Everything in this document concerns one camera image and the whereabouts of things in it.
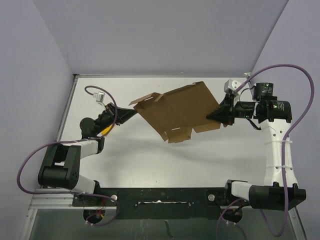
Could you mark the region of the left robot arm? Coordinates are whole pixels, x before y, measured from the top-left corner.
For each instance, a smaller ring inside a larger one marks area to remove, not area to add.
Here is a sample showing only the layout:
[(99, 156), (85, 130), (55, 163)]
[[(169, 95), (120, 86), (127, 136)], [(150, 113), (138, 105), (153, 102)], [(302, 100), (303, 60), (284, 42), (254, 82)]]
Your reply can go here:
[(79, 123), (81, 140), (59, 142), (47, 148), (38, 173), (38, 183), (43, 187), (84, 193), (83, 198), (89, 205), (97, 205), (102, 199), (99, 183), (80, 175), (81, 159), (101, 153), (105, 138), (99, 134), (106, 129), (111, 130), (115, 125), (124, 124), (137, 113), (135, 109), (109, 103), (97, 119), (83, 118)]

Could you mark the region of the brown cardboard box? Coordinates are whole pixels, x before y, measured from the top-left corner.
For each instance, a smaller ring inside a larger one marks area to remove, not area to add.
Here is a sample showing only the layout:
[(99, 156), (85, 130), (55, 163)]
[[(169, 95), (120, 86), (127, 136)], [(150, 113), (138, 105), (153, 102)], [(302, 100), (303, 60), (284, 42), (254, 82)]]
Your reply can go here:
[(219, 103), (203, 81), (165, 93), (153, 92), (130, 104), (169, 144), (190, 140), (193, 131), (202, 133), (221, 127), (220, 122), (207, 119)]

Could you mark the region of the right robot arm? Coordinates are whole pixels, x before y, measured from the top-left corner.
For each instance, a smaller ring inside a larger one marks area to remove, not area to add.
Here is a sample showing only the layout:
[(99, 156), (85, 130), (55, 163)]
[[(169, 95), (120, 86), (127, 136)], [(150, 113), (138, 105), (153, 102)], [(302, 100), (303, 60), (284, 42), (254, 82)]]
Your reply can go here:
[(286, 136), (292, 126), (292, 111), (288, 101), (273, 95), (273, 83), (263, 82), (251, 87), (252, 101), (241, 101), (236, 92), (236, 80), (224, 84), (225, 97), (219, 107), (208, 114), (208, 120), (233, 125), (235, 119), (248, 120), (264, 137), (266, 168), (263, 185), (242, 180), (228, 180), (222, 192), (223, 200), (232, 205), (240, 198), (254, 209), (291, 210), (306, 199), (306, 190), (300, 189), (295, 177), (290, 138)]

